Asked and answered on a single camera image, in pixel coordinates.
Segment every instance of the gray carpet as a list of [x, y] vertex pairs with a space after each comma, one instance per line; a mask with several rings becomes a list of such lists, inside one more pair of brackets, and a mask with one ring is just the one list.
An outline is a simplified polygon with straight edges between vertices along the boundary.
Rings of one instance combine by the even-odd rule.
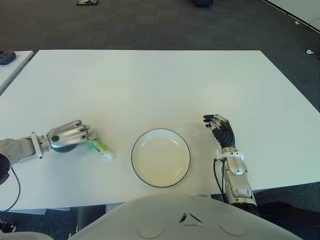
[[[215, 0], [212, 8], [195, 7], [191, 0], [100, 0], [97, 6], [0, 0], [0, 12], [2, 50], [261, 50], [320, 111], [319, 60], [306, 54], [319, 52], [320, 35], [262, 0]], [[256, 199], [319, 212], [319, 189], [319, 183], [276, 188], [257, 193]], [[69, 212], [68, 223], [59, 220], [68, 213], [50, 214], [55, 217], [37, 221], [23, 220], [22, 214], [18, 229], [66, 239], [76, 214]]]

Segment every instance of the white plate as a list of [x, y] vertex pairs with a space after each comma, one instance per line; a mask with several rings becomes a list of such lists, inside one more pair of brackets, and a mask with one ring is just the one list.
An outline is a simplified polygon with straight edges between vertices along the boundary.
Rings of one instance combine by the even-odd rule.
[[184, 178], [190, 165], [190, 152], [181, 136], [159, 128], [147, 131], [135, 142], [131, 161], [142, 181], [165, 188]]

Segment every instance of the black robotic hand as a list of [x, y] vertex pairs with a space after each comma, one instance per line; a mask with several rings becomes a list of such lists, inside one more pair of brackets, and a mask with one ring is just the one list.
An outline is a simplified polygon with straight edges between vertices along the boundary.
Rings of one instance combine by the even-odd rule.
[[236, 147], [235, 135], [227, 119], [219, 114], [204, 115], [203, 118], [203, 121], [207, 123], [205, 126], [212, 129], [212, 133], [222, 149]]

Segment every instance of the white table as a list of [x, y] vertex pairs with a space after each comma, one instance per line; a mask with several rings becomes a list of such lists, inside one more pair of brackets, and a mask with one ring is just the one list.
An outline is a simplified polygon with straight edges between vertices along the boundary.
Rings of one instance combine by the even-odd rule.
[[33, 54], [33, 51], [15, 51], [15, 60], [7, 65], [0, 65], [0, 95], [24, 68]]
[[[41, 50], [1, 96], [0, 139], [81, 119], [117, 154], [89, 145], [14, 166], [16, 209], [125, 202], [143, 196], [219, 193], [219, 148], [204, 114], [228, 118], [253, 190], [320, 181], [320, 114], [260, 51]], [[168, 188], [142, 182], [131, 150], [144, 132], [166, 128], [190, 148], [185, 178]], [[17, 196], [0, 186], [0, 208]]]

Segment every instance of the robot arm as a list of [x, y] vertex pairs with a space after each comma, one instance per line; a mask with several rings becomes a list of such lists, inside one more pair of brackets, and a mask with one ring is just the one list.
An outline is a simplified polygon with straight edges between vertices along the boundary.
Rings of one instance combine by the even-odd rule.
[[13, 164], [42, 159], [50, 149], [66, 153], [79, 144], [96, 139], [97, 135], [89, 129], [89, 125], [76, 120], [53, 128], [47, 135], [37, 136], [32, 132], [24, 138], [0, 141], [0, 185], [9, 177], [8, 171]]
[[216, 151], [215, 161], [223, 162], [222, 173], [225, 180], [227, 203], [247, 212], [259, 215], [256, 200], [247, 180], [248, 170], [243, 160], [245, 156], [236, 149], [234, 132], [227, 119], [219, 114], [205, 115], [206, 127], [221, 145]]

